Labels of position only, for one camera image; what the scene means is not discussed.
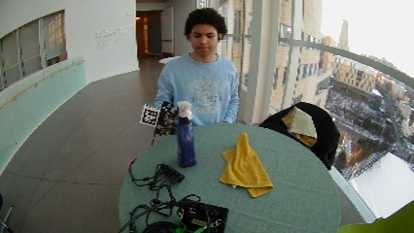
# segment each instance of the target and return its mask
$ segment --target gray floor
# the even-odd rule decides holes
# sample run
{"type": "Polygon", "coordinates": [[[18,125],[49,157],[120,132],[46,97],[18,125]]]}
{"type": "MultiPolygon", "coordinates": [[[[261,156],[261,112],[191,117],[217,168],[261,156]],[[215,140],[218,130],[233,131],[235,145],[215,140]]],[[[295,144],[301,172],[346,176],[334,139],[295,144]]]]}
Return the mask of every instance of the gray floor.
{"type": "MultiPolygon", "coordinates": [[[[153,104],[161,64],[86,85],[29,136],[0,177],[9,225],[18,233],[117,232],[117,196],[129,162],[152,143],[140,124],[153,104]]],[[[362,222],[342,197],[342,224],[362,222]]]]}

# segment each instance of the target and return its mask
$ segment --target young man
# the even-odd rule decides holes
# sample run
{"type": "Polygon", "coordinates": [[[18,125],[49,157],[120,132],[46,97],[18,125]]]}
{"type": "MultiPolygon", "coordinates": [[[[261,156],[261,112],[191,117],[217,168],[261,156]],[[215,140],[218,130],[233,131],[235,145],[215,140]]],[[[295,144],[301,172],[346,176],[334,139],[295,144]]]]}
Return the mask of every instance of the young man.
{"type": "Polygon", "coordinates": [[[211,8],[197,9],[185,21],[193,51],[170,60],[158,79],[156,107],[167,101],[191,103],[193,125],[234,123],[238,111],[238,72],[215,53],[226,35],[223,17],[211,8]]]}

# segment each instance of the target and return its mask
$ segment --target round table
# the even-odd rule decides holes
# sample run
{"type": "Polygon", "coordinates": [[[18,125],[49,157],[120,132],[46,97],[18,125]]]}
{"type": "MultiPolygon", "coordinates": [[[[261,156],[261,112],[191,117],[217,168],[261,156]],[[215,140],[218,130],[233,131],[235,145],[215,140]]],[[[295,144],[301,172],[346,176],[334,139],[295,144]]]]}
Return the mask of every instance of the round table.
{"type": "MultiPolygon", "coordinates": [[[[190,168],[178,167],[175,137],[164,136],[133,163],[136,178],[150,177],[161,163],[174,168],[185,179],[171,186],[173,196],[178,200],[197,194],[203,203],[227,208],[227,233],[338,231],[341,200],[337,185],[307,148],[275,131],[245,124],[218,123],[193,127],[193,131],[198,164],[190,168]],[[250,146],[274,185],[271,192],[255,198],[243,187],[234,188],[219,182],[226,166],[221,154],[235,147],[242,132],[247,133],[250,146]]],[[[118,195],[121,225],[129,221],[133,208],[149,205],[154,197],[156,192],[134,185],[128,175],[118,195]]],[[[150,220],[175,221],[175,213],[167,218],[152,214],[150,220]]],[[[142,222],[144,217],[140,217],[141,231],[142,222]]]]}

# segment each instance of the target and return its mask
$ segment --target light blue sweatshirt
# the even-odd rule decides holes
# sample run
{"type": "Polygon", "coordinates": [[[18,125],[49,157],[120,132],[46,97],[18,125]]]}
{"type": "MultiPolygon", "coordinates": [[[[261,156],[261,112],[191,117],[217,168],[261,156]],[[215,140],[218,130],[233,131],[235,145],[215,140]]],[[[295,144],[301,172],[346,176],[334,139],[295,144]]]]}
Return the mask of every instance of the light blue sweatshirt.
{"type": "Polygon", "coordinates": [[[234,123],[238,111],[238,72],[231,61],[218,56],[211,63],[195,61],[189,53],[170,60],[158,79],[156,107],[167,101],[191,103],[194,126],[234,123]]]}

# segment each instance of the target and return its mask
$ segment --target doorway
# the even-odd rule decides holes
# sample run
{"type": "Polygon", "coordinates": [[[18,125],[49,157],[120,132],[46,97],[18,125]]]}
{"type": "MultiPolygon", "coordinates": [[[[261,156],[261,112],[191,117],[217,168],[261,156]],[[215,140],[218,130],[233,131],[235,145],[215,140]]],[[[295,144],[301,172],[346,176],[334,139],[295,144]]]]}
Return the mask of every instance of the doorway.
{"type": "Polygon", "coordinates": [[[161,11],[136,12],[138,60],[161,57],[161,11]]]}

